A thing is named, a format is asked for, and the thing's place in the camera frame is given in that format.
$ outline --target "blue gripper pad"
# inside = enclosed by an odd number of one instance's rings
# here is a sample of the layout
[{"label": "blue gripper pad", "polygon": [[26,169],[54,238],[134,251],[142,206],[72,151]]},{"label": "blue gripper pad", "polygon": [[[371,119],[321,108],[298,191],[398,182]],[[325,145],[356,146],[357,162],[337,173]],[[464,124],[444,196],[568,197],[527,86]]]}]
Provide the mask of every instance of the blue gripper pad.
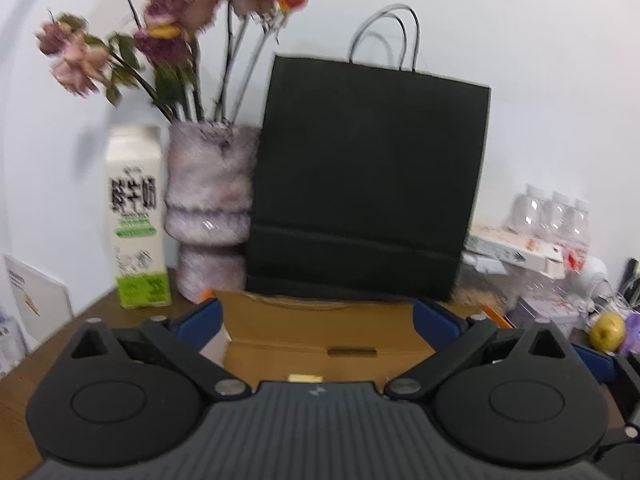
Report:
[{"label": "blue gripper pad", "polygon": [[582,362],[587,365],[587,368],[596,381],[599,383],[610,383],[616,378],[616,369],[614,368],[611,357],[575,343],[574,349],[578,352]]},{"label": "blue gripper pad", "polygon": [[215,298],[199,304],[194,310],[172,323],[172,332],[181,341],[199,352],[222,328],[222,302]]},{"label": "blue gripper pad", "polygon": [[435,301],[414,303],[414,329],[435,351],[453,343],[468,328],[464,319]]}]

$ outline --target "green label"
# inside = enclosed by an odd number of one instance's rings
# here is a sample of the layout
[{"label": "green label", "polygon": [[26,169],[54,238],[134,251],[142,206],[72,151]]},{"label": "green label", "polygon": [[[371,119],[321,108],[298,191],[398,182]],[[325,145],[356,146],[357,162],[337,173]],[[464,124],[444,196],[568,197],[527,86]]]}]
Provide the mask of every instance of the green label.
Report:
[{"label": "green label", "polygon": [[157,232],[158,231],[155,227],[116,229],[116,235],[119,238],[143,238],[147,236],[153,236]]},{"label": "green label", "polygon": [[148,216],[123,216],[118,222],[122,226],[151,226]]},{"label": "green label", "polygon": [[169,277],[165,272],[123,276],[116,281],[123,308],[171,303]]}]

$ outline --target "logo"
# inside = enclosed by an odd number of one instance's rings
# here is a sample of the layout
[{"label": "logo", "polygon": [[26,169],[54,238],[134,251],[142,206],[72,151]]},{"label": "logo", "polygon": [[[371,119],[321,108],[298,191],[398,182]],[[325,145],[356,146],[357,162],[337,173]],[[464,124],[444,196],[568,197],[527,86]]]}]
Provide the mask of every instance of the logo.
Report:
[{"label": "logo", "polygon": [[314,397],[320,397],[322,394],[326,393],[326,389],[322,386],[316,386],[313,390],[309,390],[309,393]]}]

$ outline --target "green leaf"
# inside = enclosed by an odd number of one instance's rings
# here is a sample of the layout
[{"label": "green leaf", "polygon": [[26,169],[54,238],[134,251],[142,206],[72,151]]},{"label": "green leaf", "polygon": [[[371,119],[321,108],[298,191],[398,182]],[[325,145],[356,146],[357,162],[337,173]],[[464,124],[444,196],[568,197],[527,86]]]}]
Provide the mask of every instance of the green leaf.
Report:
[{"label": "green leaf", "polygon": [[83,30],[86,27],[86,20],[81,18],[80,16],[75,16],[73,14],[68,14],[63,12],[59,14],[56,18],[58,22],[66,23],[71,30],[75,32],[76,30]]},{"label": "green leaf", "polygon": [[118,87],[114,84],[107,85],[106,95],[107,95],[107,101],[109,101],[113,106],[117,106],[118,102],[122,98],[122,94],[120,93],[120,90],[118,90]]},{"label": "green leaf", "polygon": [[178,78],[174,67],[168,63],[158,63],[155,66],[156,93],[158,99],[156,105],[173,105],[182,97],[182,83]]},{"label": "green leaf", "polygon": [[111,70],[111,82],[114,85],[122,84],[130,88],[138,88],[138,82],[136,79],[127,71],[126,68],[120,65],[113,66],[113,69]]},{"label": "green leaf", "polygon": [[196,86],[198,84],[198,76],[193,71],[192,66],[186,66],[182,69],[182,73],[186,76],[187,80],[193,85]]},{"label": "green leaf", "polygon": [[109,45],[109,55],[113,56],[113,54],[117,54],[115,46],[118,44],[118,35],[115,32],[109,35],[107,44]]},{"label": "green leaf", "polygon": [[103,46],[104,48],[107,48],[107,45],[104,43],[103,40],[98,38],[98,36],[92,36],[91,34],[84,35],[84,42],[89,46],[100,45],[100,46]]},{"label": "green leaf", "polygon": [[120,57],[124,62],[133,68],[140,68],[140,63],[136,57],[135,47],[136,42],[131,36],[125,34],[118,34],[118,48],[120,49]]}]

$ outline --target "black paper bag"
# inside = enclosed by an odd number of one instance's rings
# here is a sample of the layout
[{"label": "black paper bag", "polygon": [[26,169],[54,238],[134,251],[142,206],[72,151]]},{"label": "black paper bag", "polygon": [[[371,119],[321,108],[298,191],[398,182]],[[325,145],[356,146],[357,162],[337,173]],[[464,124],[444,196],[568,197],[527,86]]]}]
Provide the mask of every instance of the black paper bag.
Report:
[{"label": "black paper bag", "polygon": [[247,289],[446,300],[482,163],[490,89],[276,57],[254,174]]}]

